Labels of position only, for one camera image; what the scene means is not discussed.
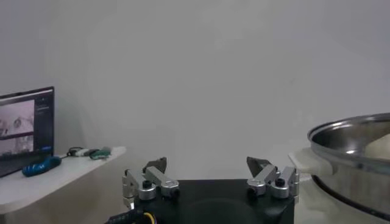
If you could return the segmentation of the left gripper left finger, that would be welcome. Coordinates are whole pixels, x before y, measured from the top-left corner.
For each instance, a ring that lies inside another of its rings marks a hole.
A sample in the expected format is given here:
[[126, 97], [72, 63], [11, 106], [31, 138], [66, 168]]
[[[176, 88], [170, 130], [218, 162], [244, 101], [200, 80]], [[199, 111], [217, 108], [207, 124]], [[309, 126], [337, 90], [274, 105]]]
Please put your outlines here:
[[165, 175], [168, 165], [167, 157], [147, 162], [141, 172], [130, 169], [122, 176], [122, 200], [129, 209], [135, 208], [136, 199], [151, 201], [158, 191], [164, 198], [176, 200], [180, 197], [180, 184]]

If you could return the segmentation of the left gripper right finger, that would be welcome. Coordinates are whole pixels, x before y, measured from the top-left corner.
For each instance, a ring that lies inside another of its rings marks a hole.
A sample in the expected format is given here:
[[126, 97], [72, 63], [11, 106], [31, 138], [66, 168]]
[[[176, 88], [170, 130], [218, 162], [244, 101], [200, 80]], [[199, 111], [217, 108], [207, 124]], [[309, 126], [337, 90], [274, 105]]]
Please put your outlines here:
[[266, 159], [248, 156], [247, 166], [252, 178], [247, 180], [247, 194], [249, 198], [258, 198], [270, 193], [276, 199], [292, 197], [299, 201], [300, 173], [296, 168], [285, 167], [280, 170]]

